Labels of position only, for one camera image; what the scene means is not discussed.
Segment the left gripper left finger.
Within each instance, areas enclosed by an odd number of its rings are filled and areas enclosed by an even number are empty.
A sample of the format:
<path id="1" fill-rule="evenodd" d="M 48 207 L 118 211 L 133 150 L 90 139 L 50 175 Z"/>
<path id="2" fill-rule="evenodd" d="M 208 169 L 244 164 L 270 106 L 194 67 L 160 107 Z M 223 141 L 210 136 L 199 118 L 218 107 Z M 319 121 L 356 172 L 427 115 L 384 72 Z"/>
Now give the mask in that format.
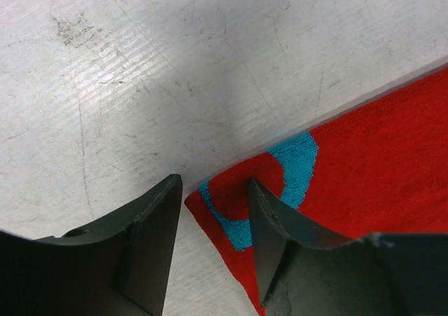
<path id="1" fill-rule="evenodd" d="M 161 315 L 183 184 L 148 192 L 61 237 L 1 233 L 2 315 Z"/>

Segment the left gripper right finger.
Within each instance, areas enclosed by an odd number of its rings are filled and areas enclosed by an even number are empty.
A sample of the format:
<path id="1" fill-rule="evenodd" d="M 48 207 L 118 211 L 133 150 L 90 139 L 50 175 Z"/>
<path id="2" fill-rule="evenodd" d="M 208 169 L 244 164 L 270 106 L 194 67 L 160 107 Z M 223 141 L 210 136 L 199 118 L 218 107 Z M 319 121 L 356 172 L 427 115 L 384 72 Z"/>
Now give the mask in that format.
<path id="1" fill-rule="evenodd" d="M 267 315 L 446 315 L 447 235 L 348 238 L 278 199 L 257 179 L 248 210 Z"/>

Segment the red blue tiger towel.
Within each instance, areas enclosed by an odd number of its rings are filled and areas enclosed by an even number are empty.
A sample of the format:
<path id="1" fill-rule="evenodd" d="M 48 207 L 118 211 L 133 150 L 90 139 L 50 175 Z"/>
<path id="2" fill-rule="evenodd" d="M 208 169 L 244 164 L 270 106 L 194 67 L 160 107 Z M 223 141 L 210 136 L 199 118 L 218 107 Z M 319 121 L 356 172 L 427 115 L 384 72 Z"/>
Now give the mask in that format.
<path id="1" fill-rule="evenodd" d="M 447 235 L 447 70 L 246 159 L 185 200 L 259 315 L 249 182 L 348 238 Z"/>

